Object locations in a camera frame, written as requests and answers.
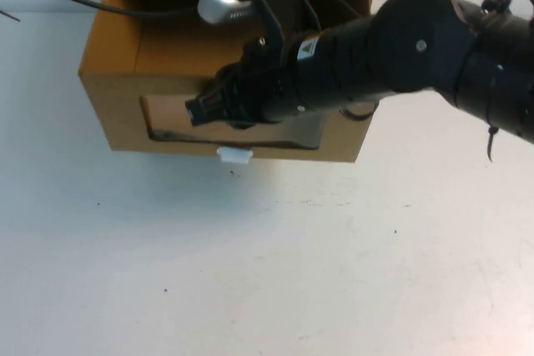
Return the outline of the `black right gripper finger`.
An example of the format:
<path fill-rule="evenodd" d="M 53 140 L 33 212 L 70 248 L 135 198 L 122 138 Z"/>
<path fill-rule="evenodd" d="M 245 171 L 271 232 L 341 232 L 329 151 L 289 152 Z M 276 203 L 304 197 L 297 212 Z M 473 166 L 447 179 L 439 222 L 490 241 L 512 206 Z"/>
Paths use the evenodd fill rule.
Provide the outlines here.
<path fill-rule="evenodd" d="M 233 80 L 214 81 L 201 94 L 185 102 L 193 126 L 222 122 L 250 127 L 251 118 Z"/>
<path fill-rule="evenodd" d="M 219 90 L 244 90 L 249 83 L 250 72 L 250 64 L 243 61 L 225 65 L 215 74 L 215 87 Z"/>

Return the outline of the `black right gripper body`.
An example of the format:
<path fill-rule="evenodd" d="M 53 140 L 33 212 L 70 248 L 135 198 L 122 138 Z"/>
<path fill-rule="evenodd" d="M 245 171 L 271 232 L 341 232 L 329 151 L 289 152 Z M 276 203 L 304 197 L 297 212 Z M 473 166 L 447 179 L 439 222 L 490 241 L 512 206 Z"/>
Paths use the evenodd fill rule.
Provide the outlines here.
<path fill-rule="evenodd" d="M 279 123 L 296 113 L 295 40 L 281 46 L 260 37 L 245 44 L 238 68 L 238 121 Z"/>

